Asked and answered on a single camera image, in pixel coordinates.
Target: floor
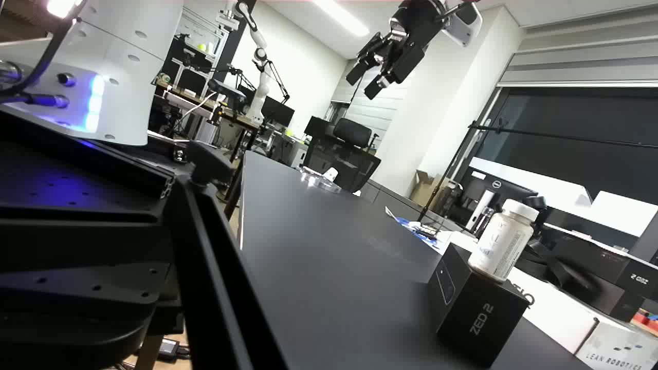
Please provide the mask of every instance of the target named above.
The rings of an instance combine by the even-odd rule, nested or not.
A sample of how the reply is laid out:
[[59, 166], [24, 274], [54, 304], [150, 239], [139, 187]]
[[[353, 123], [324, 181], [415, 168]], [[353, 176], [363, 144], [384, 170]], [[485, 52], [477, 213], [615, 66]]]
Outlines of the floor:
[[[235, 235], [237, 235], [238, 233], [238, 225], [240, 224], [239, 215], [240, 215], [240, 209], [238, 208], [235, 210], [235, 212], [233, 212], [233, 216], [229, 220], [229, 224], [231, 225], [231, 229], [233, 230], [233, 233]], [[188, 344], [188, 338], [185, 333], [167, 335], [165, 336], [165, 338], [171, 340], [177, 340], [181, 344]], [[130, 356], [127, 359], [125, 359], [124, 362], [129, 363], [131, 365], [135, 365], [135, 363], [137, 362], [137, 356]], [[191, 370], [191, 369], [192, 369], [191, 362], [185, 359], [177, 359], [175, 363], [156, 361], [155, 366], [153, 367], [153, 370]]]

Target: black table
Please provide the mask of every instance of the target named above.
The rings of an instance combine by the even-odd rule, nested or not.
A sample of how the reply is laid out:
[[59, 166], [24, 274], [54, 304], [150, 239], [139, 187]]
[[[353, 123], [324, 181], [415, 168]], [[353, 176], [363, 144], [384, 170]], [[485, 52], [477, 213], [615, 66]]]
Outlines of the black table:
[[[251, 152], [242, 196], [238, 253], [289, 369], [476, 368], [430, 329], [439, 255], [383, 209]], [[492, 368], [588, 369], [524, 319]]]

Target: ceiling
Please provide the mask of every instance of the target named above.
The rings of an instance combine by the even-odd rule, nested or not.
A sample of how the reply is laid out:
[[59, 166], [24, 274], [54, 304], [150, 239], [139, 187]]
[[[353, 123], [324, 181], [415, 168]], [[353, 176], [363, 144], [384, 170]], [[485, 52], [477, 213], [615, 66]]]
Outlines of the ceiling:
[[[345, 58], [356, 56], [370, 36], [357, 38], [311, 1], [265, 0], [272, 8]], [[337, 0], [374, 34], [387, 32], [401, 0]], [[658, 0], [481, 0], [481, 11], [505, 5], [524, 28], [658, 4]]]

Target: blue led light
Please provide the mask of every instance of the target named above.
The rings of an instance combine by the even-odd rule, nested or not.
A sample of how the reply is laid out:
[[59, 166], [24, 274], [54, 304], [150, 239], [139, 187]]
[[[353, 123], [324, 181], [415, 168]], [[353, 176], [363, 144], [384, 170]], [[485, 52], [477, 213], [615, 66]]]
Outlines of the blue led light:
[[92, 95], [103, 95], [105, 91], [105, 80], [102, 76], [96, 75], [91, 81], [91, 94]]
[[96, 113], [88, 113], [87, 114], [87, 119], [85, 120], [85, 128], [87, 129], [88, 132], [96, 132], [98, 129], [98, 121], [100, 117]]
[[101, 112], [101, 106], [103, 105], [103, 98], [98, 95], [92, 95], [89, 98], [88, 109], [90, 113], [99, 114]]

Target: black office chair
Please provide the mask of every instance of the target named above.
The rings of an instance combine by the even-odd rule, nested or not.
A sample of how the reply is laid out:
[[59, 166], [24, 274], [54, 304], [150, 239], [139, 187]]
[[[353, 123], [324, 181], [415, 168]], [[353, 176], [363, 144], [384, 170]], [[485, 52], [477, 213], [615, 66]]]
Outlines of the black office chair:
[[319, 173], [331, 167], [338, 171], [334, 182], [348, 192], [360, 190], [381, 163], [365, 152], [372, 130], [349, 119], [340, 119], [333, 135], [313, 136], [304, 165]]

